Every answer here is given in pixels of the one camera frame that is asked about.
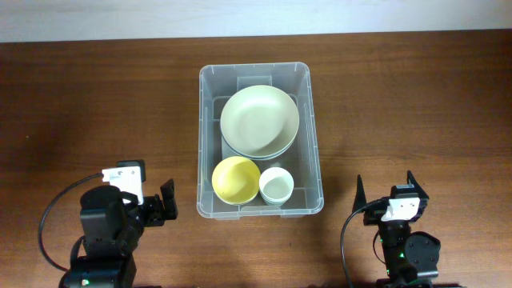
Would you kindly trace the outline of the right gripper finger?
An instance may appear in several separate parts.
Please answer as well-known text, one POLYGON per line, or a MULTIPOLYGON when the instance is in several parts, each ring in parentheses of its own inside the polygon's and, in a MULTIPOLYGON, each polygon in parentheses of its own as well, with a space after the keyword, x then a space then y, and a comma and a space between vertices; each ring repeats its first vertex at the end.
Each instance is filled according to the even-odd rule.
POLYGON ((424 191, 423 188, 418 184, 415 177, 413 176, 412 172, 410 170, 407 171, 407 182, 412 185, 415 189, 415 193, 418 195, 420 199, 429 200, 428 194, 424 191))
POLYGON ((357 186, 356 186, 356 193, 355 193, 355 197, 354 197, 354 204, 352 207, 352 212, 355 213, 356 211, 362 209, 366 204, 367 204, 366 194, 364 191, 362 177, 359 174, 357 177, 357 186))

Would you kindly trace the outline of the yellow small bowl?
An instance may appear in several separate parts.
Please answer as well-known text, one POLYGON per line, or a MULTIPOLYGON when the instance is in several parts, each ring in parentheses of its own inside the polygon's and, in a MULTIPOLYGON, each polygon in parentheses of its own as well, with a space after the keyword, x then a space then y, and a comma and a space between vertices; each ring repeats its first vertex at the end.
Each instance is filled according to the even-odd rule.
POLYGON ((240 190, 259 191, 261 172, 256 164, 245 157, 223 159, 212 173, 215 194, 235 194, 240 190))

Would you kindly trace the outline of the cream large bowl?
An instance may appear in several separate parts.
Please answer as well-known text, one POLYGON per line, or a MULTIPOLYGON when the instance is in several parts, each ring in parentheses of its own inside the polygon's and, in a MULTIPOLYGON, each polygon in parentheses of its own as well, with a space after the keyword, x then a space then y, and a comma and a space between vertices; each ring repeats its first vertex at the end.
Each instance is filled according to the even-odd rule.
MULTIPOLYGON (((219 156, 221 159, 222 158, 222 148, 221 148, 221 135, 220 136, 217 136, 216 139, 214 140, 214 150, 215 150, 215 154, 217 156, 219 156)), ((284 156, 285 153, 287 153, 290 148, 296 144, 296 141, 297 141, 297 137, 295 137, 285 148, 283 148, 282 150, 276 152, 276 153, 272 153, 272 154, 269 154, 269 155, 266 155, 266 156, 249 156, 248 154, 242 154, 240 152, 237 152, 235 149, 232 149, 235 150, 237 153, 238 153, 238 156, 242 156, 242 157, 245 157, 245 158, 249 158, 251 160, 258 160, 258 161, 266 161, 266 160, 271 160, 271 159, 275 159, 275 158, 278 158, 278 157, 281 157, 281 156, 284 156)))
POLYGON ((248 158, 271 158, 295 140, 300 126, 291 96, 273 86, 249 86, 224 105, 220 127, 227 145, 248 158))

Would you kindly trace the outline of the cream plastic cup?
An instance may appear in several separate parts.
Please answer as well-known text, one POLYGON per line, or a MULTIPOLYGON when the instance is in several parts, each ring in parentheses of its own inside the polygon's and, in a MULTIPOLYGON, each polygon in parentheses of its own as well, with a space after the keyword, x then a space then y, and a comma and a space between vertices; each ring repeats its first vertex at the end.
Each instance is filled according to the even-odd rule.
POLYGON ((271 202, 285 202, 293 193, 294 179, 287 170, 271 167, 261 174, 259 189, 264 199, 271 202))

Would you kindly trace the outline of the clear plastic storage bin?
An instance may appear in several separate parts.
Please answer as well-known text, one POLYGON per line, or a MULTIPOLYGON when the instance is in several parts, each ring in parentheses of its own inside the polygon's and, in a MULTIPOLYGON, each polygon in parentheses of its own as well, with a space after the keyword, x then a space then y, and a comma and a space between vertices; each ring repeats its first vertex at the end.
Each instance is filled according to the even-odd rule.
POLYGON ((217 220, 271 215, 299 218, 316 214, 323 206, 312 84, 307 64, 277 62, 204 66, 199 73, 198 213, 204 218, 217 220), (300 126, 296 144, 284 156, 256 161, 261 171, 279 166, 291 173, 294 191, 281 206, 268 206, 261 196, 245 205, 228 205, 217 197, 211 184, 214 168, 223 160, 214 150, 214 140, 222 135, 222 109, 236 92, 255 85, 283 90, 298 107, 300 126))

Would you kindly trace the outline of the white small bowl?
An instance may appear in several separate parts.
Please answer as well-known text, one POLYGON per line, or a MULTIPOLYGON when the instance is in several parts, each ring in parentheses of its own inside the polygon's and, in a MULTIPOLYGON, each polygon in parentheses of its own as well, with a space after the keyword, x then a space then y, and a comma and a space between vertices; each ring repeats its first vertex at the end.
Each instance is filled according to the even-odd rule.
POLYGON ((217 194, 217 197, 228 205, 240 206, 253 201, 258 196, 258 194, 258 190, 240 190, 235 194, 217 194))

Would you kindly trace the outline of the mint green plastic cup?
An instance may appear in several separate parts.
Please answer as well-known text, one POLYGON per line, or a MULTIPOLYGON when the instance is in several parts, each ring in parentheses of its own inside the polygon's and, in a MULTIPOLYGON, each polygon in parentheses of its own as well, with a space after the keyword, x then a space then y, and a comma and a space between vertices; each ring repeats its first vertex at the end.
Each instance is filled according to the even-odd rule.
POLYGON ((279 200, 263 198, 263 200, 268 206, 281 206, 287 201, 287 198, 279 200))

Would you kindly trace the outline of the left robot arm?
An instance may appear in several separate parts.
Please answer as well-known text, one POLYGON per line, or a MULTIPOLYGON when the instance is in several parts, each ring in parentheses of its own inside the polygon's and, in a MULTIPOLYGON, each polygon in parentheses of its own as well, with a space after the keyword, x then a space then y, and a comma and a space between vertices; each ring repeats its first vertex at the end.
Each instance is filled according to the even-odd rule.
POLYGON ((60 287, 132 288, 133 252, 144 229, 178 217, 172 179, 161 185, 160 194, 142 195, 143 160, 118 162, 99 175, 104 184, 80 198, 83 236, 73 245, 60 287))

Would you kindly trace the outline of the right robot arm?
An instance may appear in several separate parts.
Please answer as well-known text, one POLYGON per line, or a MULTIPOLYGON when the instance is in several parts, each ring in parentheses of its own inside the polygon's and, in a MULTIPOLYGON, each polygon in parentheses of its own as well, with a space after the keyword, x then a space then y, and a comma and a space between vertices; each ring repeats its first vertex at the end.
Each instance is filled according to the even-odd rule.
POLYGON ((411 171, 407 184, 392 186, 390 196, 368 202, 362 178, 352 212, 363 213, 365 226, 376 226, 380 237, 387 277, 377 287, 432 287, 438 276, 440 241, 425 232, 412 232, 410 225, 420 219, 430 200, 411 171))

